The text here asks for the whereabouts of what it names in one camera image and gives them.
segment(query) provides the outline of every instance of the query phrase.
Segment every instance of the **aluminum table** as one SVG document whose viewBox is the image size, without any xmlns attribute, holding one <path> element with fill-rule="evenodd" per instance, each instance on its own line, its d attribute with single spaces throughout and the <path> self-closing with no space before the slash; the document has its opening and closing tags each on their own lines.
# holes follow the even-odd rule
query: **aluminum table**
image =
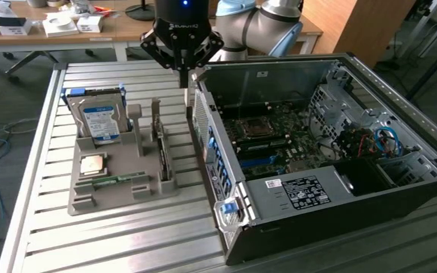
<svg viewBox="0 0 437 273">
<path fill-rule="evenodd" d="M 71 216 L 76 125 L 59 94 L 63 88 L 105 88 L 120 83 L 128 90 L 128 103 L 143 106 L 144 127 L 151 122 L 151 98 L 161 99 L 181 192 L 168 199 Z M 0 273 L 367 271 L 437 271 L 437 198 L 401 220 L 228 267 L 195 158 L 184 90 L 175 76 L 155 61 L 57 64 Z"/>
</svg>

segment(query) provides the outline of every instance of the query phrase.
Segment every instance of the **hard drive label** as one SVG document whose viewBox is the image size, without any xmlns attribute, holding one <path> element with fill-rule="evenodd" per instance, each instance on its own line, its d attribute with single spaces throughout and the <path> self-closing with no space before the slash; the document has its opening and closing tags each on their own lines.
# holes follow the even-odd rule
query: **hard drive label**
<svg viewBox="0 0 437 273">
<path fill-rule="evenodd" d="M 331 202 L 316 176 L 284 181 L 283 187 L 297 210 Z"/>
<path fill-rule="evenodd" d="M 107 141 L 119 137 L 117 122 L 112 118 L 112 106 L 85 108 L 84 115 L 95 139 Z"/>
</svg>

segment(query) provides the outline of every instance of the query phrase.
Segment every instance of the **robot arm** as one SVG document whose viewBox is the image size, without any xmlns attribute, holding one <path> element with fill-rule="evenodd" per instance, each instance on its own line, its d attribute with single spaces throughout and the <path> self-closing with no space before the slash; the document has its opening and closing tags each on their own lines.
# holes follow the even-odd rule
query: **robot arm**
<svg viewBox="0 0 437 273">
<path fill-rule="evenodd" d="M 208 0 L 156 0 L 152 30 L 141 36 L 141 47 L 164 68 L 179 72 L 180 87 L 188 87 L 188 72 L 203 67 L 224 45 L 212 31 Z M 169 50 L 157 47 L 159 38 Z"/>
</svg>

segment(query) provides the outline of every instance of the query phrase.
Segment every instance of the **desk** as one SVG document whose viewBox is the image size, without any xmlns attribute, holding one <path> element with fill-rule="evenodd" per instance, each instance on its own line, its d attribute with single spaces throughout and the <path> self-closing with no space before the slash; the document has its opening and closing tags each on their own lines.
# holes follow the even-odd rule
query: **desk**
<svg viewBox="0 0 437 273">
<path fill-rule="evenodd" d="M 44 29 L 33 27 L 28 36 L 0 35 L 0 52 L 113 48 L 117 61 L 127 61 L 127 48 L 140 46 L 140 36 L 152 28 L 152 22 L 132 20 L 123 12 L 127 7 L 139 3 L 139 0 L 92 1 L 96 6 L 120 11 L 117 18 L 105 18 L 101 33 L 47 38 Z M 53 7 L 32 8 L 27 2 L 12 2 L 12 9 L 17 16 L 33 20 L 43 20 L 45 13 L 57 11 Z M 299 37 L 299 41 L 304 42 L 301 54 L 309 54 L 323 31 L 304 16 L 300 21 L 304 24 Z"/>
<path fill-rule="evenodd" d="M 161 100 L 181 192 L 163 200 L 71 216 L 77 127 L 60 100 L 61 88 L 120 83 L 128 103 L 143 106 L 140 125 L 151 123 L 151 98 Z M 172 72 L 153 61 L 69 64 L 53 70 L 0 273 L 319 271 L 437 272 L 437 197 L 403 219 L 227 267 L 187 126 L 184 92 Z"/>
</svg>

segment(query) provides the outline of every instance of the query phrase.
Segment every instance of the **gray floor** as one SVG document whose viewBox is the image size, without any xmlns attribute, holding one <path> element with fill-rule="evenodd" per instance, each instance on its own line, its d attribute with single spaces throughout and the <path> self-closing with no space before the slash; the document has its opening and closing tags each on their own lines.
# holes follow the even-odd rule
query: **gray floor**
<svg viewBox="0 0 437 273">
<path fill-rule="evenodd" d="M 407 36 L 407 33 L 409 33 L 413 25 L 415 24 L 412 22 L 408 22 L 403 26 L 403 30 L 397 35 L 400 40 L 403 40 L 403 37 Z M 96 50 L 95 53 L 97 55 L 96 57 L 88 57 L 84 54 L 84 51 L 55 52 L 53 55 L 60 61 L 69 63 L 116 60 L 112 50 L 100 49 Z M 16 53 L 15 55 L 17 58 L 21 58 L 25 54 Z M 409 89 L 436 58 L 437 44 L 429 52 L 428 57 L 417 61 L 419 67 L 411 68 L 409 65 L 404 65 L 405 61 L 400 60 L 401 69 L 399 71 L 381 72 L 380 74 L 385 77 L 387 81 L 399 88 L 400 91 L 400 83 L 392 73 L 395 73 L 399 77 L 403 77 L 404 85 Z M 15 85 L 7 81 L 1 72 L 9 68 L 12 63 L 13 61 L 4 59 L 0 54 L 0 122 L 3 123 L 13 122 L 21 118 L 36 117 L 39 115 L 52 72 L 52 63 L 44 57 L 39 57 L 31 65 L 24 67 L 16 73 L 16 75 L 21 78 L 21 84 Z M 425 87 L 427 88 L 423 89 L 424 93 L 421 93 L 423 96 L 417 100 L 417 104 L 427 115 L 437 123 L 437 74 L 429 80 Z M 16 202 L 32 138 L 32 134 L 13 136 L 12 151 L 9 155 L 0 160 L 0 189 L 9 213 L 12 213 Z M 1 222 L 0 219 L 0 238 L 4 238 L 7 229 L 8 221 Z"/>
</svg>

